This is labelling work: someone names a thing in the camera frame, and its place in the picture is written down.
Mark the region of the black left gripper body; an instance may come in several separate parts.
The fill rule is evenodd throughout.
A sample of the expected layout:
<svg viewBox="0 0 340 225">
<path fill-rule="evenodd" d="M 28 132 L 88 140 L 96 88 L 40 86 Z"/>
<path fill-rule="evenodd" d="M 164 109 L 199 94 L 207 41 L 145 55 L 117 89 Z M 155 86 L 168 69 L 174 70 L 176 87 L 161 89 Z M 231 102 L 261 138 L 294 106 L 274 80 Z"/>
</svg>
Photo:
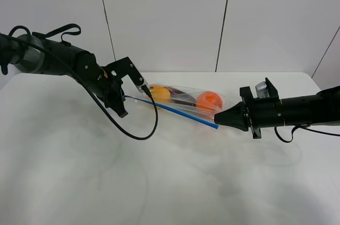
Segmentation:
<svg viewBox="0 0 340 225">
<path fill-rule="evenodd" d="M 105 67 L 100 67 L 99 74 L 96 79 L 97 97 L 104 103 L 106 108 L 110 108 L 113 101 L 125 101 L 122 90 L 122 80 L 108 73 Z"/>
</svg>

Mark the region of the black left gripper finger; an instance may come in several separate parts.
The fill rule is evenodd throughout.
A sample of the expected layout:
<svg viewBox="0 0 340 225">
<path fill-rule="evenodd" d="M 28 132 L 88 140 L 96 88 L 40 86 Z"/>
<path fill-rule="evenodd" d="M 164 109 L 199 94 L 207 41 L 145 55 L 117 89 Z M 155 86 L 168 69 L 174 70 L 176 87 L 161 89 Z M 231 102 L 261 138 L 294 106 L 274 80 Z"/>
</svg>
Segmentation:
<svg viewBox="0 0 340 225">
<path fill-rule="evenodd" d="M 126 111 L 124 107 L 124 102 L 123 101 L 113 101 L 110 103 L 110 108 L 116 112 L 116 114 L 120 118 L 124 118 L 126 115 L 128 115 L 128 112 Z"/>
</svg>

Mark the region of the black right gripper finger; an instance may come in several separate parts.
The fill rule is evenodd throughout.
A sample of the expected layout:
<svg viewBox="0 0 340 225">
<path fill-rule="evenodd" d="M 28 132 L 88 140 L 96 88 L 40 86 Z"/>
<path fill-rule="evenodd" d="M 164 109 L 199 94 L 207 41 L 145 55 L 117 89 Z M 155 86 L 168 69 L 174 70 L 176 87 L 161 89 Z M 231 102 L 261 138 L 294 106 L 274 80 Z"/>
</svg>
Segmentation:
<svg viewBox="0 0 340 225">
<path fill-rule="evenodd" d="M 247 132 L 249 123 L 245 115 L 244 104 L 237 103 L 228 110 L 221 111 L 214 115 L 214 122 L 217 125 L 228 126 Z"/>
</svg>

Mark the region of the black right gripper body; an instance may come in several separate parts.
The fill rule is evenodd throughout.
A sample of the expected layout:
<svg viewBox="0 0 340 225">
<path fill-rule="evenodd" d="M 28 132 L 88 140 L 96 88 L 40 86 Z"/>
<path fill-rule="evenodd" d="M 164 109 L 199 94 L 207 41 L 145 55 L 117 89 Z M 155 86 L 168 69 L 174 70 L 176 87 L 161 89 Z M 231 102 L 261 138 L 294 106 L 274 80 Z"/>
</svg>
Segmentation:
<svg viewBox="0 0 340 225">
<path fill-rule="evenodd" d="M 240 88 L 244 116 L 254 139 L 261 138 L 261 129 L 284 126 L 283 106 L 275 87 L 267 86 L 268 97 L 254 98 L 250 87 Z"/>
</svg>

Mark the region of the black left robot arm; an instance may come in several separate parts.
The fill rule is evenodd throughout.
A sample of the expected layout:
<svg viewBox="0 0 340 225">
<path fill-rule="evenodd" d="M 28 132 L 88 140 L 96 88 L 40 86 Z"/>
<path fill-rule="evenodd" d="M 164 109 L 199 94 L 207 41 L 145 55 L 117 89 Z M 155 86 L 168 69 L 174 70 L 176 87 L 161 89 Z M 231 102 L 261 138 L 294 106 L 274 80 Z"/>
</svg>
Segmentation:
<svg viewBox="0 0 340 225">
<path fill-rule="evenodd" d="M 106 66 L 97 63 L 93 53 L 72 46 L 23 34 L 17 38 L 1 35 L 1 71 L 9 65 L 26 74 L 69 76 L 80 84 L 95 103 L 110 108 L 121 118 L 128 112 L 124 107 L 122 77 L 126 70 L 117 60 Z"/>
</svg>

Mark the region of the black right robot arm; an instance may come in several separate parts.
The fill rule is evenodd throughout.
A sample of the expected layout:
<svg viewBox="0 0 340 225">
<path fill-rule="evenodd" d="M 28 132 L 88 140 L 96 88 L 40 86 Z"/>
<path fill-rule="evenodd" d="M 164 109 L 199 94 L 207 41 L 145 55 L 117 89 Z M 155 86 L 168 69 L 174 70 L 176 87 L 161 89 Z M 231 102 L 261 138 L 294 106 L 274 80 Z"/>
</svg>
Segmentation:
<svg viewBox="0 0 340 225">
<path fill-rule="evenodd" d="M 322 90 L 315 95 L 281 99 L 275 87 L 268 97 L 254 97 L 248 86 L 240 88 L 242 101 L 214 116 L 217 125 L 252 132 L 261 138 L 262 128 L 294 126 L 307 129 L 311 125 L 339 125 L 339 87 Z"/>
</svg>

